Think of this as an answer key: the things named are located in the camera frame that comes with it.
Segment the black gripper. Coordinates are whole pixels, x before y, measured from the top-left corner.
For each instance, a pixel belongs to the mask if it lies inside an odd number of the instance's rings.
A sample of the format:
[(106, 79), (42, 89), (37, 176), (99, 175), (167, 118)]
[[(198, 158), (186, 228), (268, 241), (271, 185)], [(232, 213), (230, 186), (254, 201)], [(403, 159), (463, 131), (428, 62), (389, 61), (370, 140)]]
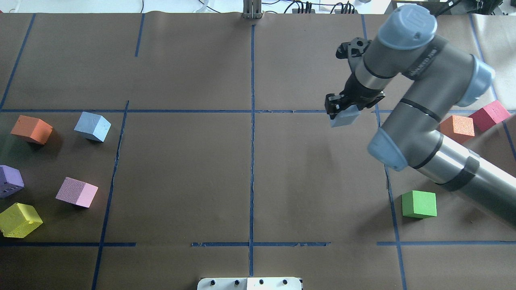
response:
[(325, 110), (330, 119), (348, 107), (356, 105), (358, 110), (372, 108), (385, 98), (385, 93), (379, 89), (370, 89), (359, 82), (355, 73), (347, 79), (341, 94), (329, 93), (325, 96)]

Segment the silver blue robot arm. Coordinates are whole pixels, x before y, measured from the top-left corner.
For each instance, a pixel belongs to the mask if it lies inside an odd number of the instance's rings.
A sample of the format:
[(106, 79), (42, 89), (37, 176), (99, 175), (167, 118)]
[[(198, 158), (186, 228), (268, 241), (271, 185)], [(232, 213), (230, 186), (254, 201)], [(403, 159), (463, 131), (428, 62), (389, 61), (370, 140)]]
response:
[(488, 90), (494, 69), (436, 31), (426, 8), (405, 5), (376, 38), (343, 42), (335, 55), (348, 60), (351, 74), (339, 94), (325, 97), (330, 123), (352, 124), (402, 74), (413, 83), (370, 141), (369, 154), (395, 171), (411, 167), (515, 227), (515, 177), (437, 130), (453, 106), (471, 105)]

